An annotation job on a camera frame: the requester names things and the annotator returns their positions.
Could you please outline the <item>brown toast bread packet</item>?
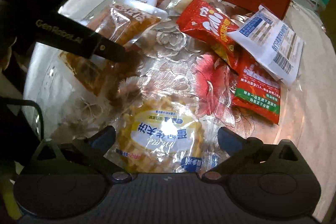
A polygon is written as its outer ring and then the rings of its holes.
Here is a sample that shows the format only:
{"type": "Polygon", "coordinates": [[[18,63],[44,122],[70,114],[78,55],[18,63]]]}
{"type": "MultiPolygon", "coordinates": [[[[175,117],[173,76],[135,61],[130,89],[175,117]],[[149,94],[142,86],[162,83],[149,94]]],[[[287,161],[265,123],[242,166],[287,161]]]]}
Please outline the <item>brown toast bread packet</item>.
{"type": "Polygon", "coordinates": [[[60,60],[87,91],[98,96],[112,66],[150,28],[168,18],[165,10],[136,0],[110,0],[101,11],[87,16],[87,27],[105,39],[98,53],[84,58],[62,52],[60,60]]]}

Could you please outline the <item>red green label packet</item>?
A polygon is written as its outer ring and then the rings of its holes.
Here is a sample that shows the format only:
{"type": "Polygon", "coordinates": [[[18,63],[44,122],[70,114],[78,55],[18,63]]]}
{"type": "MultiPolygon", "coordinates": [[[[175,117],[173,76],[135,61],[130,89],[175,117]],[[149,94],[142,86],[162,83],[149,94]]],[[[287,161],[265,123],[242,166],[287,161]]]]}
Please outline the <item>red green label packet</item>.
{"type": "Polygon", "coordinates": [[[245,50],[238,62],[238,80],[232,104],[254,111],[274,124],[280,120],[280,85],[245,50]]]}

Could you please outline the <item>red Trolli candy packet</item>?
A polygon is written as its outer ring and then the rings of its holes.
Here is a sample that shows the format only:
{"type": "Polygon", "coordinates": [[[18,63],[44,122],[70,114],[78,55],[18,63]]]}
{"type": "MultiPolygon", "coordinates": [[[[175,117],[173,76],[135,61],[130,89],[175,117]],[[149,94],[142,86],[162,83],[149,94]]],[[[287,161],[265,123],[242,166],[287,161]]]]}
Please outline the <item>red Trolli candy packet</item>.
{"type": "Polygon", "coordinates": [[[208,44],[233,70],[238,69],[240,48],[228,33],[239,27],[208,0],[192,0],[177,25],[181,32],[208,44]]]}

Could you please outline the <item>white bread bag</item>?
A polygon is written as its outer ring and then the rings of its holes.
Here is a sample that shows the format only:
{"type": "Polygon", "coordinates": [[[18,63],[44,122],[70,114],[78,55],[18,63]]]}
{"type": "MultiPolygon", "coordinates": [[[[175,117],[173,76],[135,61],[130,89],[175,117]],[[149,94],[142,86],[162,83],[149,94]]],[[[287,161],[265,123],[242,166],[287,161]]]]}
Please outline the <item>white bread bag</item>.
{"type": "Polygon", "coordinates": [[[305,42],[284,21],[260,5],[228,36],[249,52],[277,81],[290,87],[296,80],[305,42]]]}

